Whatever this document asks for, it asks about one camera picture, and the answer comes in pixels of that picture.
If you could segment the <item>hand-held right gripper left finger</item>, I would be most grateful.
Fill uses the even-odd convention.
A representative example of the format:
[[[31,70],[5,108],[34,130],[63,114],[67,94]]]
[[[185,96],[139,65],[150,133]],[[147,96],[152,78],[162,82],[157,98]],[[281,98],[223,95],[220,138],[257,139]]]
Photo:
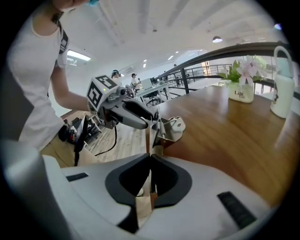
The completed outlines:
[[[56,240],[149,240],[137,235],[135,196],[119,181],[128,168],[148,154],[107,163],[60,168],[51,156],[43,156],[45,175],[59,223],[48,224]]]

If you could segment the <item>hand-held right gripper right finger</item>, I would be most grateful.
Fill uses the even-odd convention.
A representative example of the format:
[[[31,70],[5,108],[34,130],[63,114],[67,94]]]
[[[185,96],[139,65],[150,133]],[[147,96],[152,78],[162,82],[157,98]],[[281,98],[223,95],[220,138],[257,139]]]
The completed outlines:
[[[174,157],[154,156],[170,189],[138,231],[150,240],[250,240],[275,209],[226,173]]]

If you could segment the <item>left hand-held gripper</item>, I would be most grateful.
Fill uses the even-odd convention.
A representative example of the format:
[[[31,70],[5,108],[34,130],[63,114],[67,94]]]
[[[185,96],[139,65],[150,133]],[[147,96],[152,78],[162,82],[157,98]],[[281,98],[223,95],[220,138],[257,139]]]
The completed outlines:
[[[142,118],[158,120],[157,109],[152,110],[139,101],[123,101],[126,97],[126,89],[106,75],[93,77],[86,94],[90,111],[103,121],[106,128],[113,129],[119,121],[132,128],[146,129],[148,123]],[[125,110],[117,110],[115,117],[113,110],[122,101]]]

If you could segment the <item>large metal binder clip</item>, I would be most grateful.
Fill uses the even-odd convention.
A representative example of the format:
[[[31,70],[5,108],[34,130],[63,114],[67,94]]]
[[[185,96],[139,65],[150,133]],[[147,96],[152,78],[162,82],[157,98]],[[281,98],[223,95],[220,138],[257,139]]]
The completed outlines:
[[[146,133],[146,152],[162,156],[163,151],[177,142],[183,135],[186,125],[181,117],[162,118],[162,123],[150,122]],[[150,218],[157,197],[156,184],[152,183],[150,172],[142,187],[143,195],[135,198],[135,210],[138,227],[142,227]]]

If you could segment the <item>person's left forearm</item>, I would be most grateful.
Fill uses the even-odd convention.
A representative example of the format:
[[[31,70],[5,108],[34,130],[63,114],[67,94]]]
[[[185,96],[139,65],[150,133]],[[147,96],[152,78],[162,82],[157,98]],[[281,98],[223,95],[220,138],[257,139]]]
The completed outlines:
[[[51,84],[54,98],[61,107],[75,111],[89,111],[87,98],[69,90],[64,68],[53,69]]]

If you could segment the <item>black office chair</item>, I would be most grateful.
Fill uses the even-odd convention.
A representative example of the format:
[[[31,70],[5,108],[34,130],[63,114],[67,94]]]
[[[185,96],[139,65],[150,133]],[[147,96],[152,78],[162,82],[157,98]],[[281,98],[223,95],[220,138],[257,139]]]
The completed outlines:
[[[146,101],[147,106],[148,105],[154,106],[154,105],[158,105],[158,104],[162,103],[162,100],[159,97],[158,91],[154,91],[154,92],[144,95],[143,99],[144,100],[149,99],[149,101]]]

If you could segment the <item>white desk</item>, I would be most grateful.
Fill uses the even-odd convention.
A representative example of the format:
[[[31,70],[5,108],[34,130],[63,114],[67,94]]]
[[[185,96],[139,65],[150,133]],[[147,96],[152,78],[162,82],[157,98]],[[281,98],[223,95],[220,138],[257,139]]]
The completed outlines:
[[[168,87],[167,83],[152,86],[151,88],[146,89],[146,90],[139,90],[134,98],[139,100],[143,104],[145,104],[143,96],[150,94],[152,92],[155,92],[155,91],[158,91],[158,93],[160,93],[160,90],[163,90],[163,89],[166,90],[166,100],[167,101],[171,100],[171,93],[169,91],[169,87]]]

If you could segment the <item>white box appliance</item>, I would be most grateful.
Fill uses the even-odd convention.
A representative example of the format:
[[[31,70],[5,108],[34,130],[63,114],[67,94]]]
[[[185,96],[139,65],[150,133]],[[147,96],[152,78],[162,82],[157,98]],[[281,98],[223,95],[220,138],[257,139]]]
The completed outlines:
[[[142,80],[141,85],[144,90],[150,89],[153,86],[150,78]]]

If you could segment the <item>black device with screen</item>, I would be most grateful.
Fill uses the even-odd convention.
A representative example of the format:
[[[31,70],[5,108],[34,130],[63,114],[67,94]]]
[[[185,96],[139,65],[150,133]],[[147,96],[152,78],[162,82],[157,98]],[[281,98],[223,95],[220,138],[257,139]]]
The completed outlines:
[[[85,138],[87,134],[88,134],[88,118],[87,115],[85,114],[76,132],[75,147],[74,147],[74,153],[75,153],[74,166],[78,166],[80,152],[84,147]]]

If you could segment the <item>black metal railing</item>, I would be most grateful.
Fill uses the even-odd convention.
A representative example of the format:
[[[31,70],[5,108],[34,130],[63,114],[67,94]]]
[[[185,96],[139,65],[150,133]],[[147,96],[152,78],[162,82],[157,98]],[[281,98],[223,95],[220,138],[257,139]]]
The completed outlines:
[[[190,91],[194,91],[188,86],[191,80],[198,80],[204,78],[217,78],[220,79],[221,77],[218,75],[219,71],[221,70],[222,66],[225,68],[229,68],[232,64],[227,63],[220,63],[220,64],[213,64],[210,66],[202,67],[199,70],[199,74],[194,74],[194,69],[196,68],[195,65],[206,63],[207,61],[211,60],[221,60],[221,59],[228,59],[233,57],[243,57],[243,56],[267,56],[273,57],[274,50],[277,46],[284,47],[288,53],[290,54],[292,61],[297,62],[300,61],[300,58],[296,58],[292,52],[291,47],[288,44],[284,44],[281,42],[264,42],[264,43],[249,43],[244,45],[234,45],[229,46],[221,49],[217,49],[198,57],[192,58],[184,63],[179,64],[176,67],[162,73],[157,79],[163,80],[166,76],[168,77],[167,82],[180,82],[183,84],[183,87],[176,87],[171,86],[174,89],[183,89],[186,93]]]

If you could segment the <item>wooden table with black legs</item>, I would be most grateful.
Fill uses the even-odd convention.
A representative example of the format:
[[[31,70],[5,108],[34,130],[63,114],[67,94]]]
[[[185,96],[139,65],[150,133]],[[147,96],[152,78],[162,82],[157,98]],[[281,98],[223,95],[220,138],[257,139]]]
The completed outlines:
[[[270,104],[259,95],[250,104],[231,100],[218,86],[166,101],[158,106],[161,116],[179,116],[186,128],[164,153],[215,167],[277,206],[300,161],[300,116],[282,119]]]

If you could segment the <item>rectangular ceiling light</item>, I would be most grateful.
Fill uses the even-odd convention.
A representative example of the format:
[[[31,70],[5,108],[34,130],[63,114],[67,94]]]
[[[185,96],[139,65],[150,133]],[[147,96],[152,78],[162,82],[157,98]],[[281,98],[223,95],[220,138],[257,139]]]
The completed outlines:
[[[91,60],[91,57],[83,55],[83,54],[75,52],[75,51],[72,51],[72,50],[68,50],[67,56],[70,58],[80,59],[80,60],[83,60],[86,62]]]

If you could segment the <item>white pot with pink flowers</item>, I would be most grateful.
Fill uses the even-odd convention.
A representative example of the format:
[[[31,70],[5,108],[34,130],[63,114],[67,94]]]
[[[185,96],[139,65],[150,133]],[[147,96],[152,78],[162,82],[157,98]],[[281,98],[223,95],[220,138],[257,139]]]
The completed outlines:
[[[229,67],[223,66],[218,76],[225,82],[229,91],[229,99],[252,103],[254,100],[254,83],[265,76],[265,67],[257,56],[246,56],[235,60]]]

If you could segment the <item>person's light t-shirt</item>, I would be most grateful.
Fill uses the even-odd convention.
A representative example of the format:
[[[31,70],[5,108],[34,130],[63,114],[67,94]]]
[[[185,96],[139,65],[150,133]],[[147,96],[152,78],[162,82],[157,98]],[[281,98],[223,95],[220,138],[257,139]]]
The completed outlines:
[[[21,131],[19,141],[42,150],[63,126],[63,120],[52,108],[48,97],[51,75],[55,67],[67,65],[68,36],[61,24],[49,36],[37,34],[30,16],[7,56],[8,67],[33,105]]]

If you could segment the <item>white mug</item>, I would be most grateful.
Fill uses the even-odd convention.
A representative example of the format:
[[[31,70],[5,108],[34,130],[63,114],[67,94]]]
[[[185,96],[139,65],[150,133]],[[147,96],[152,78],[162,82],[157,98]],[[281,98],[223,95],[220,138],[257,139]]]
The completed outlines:
[[[289,52],[282,46],[275,48],[274,59],[276,73],[270,109],[275,115],[285,119],[291,108],[295,88],[293,61]]]

